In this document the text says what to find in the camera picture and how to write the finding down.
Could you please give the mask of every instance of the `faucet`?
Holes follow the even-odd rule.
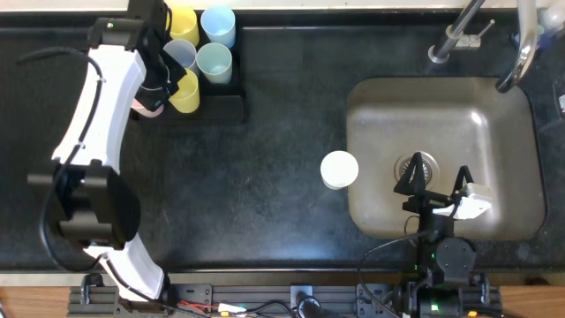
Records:
[[[460,40],[463,39],[463,30],[484,2],[485,0],[471,0],[456,22],[446,28],[445,35],[441,38],[440,43],[433,45],[428,51],[428,56],[433,62],[440,64],[448,61],[449,52],[455,49]],[[538,17],[535,0],[516,0],[516,4],[520,20],[520,47],[514,66],[508,72],[508,75],[500,77],[496,82],[496,90],[500,93],[508,92],[526,74],[538,45]],[[480,40],[480,36],[485,31],[486,29],[471,41]]]

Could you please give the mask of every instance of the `blue cup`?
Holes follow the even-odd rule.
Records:
[[[202,13],[202,29],[211,42],[221,43],[232,48],[236,43],[236,15],[224,6],[215,6]]]

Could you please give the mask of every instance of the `sink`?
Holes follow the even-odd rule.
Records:
[[[451,194],[459,167],[489,186],[493,206],[457,221],[468,239],[530,239],[543,225],[541,184],[531,107],[519,87],[506,94],[487,78],[368,79],[350,93],[347,149],[359,164],[349,187],[351,217],[367,234],[403,235],[407,197],[393,192],[411,156],[424,159],[427,189]],[[408,232],[418,228],[411,219]]]

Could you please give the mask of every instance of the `wooden surface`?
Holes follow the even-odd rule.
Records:
[[[504,307],[524,318],[565,318],[565,287],[501,287]],[[7,318],[64,318],[68,287],[0,287]]]

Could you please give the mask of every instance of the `drain strainer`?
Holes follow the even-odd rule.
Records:
[[[440,168],[438,163],[427,153],[420,151],[422,154],[422,167],[424,168],[424,179],[426,180],[426,189],[431,189],[435,184],[435,181],[440,176]],[[410,165],[410,160],[413,155],[403,155],[396,162],[395,175],[396,181],[400,180],[400,177],[406,172],[408,166]]]

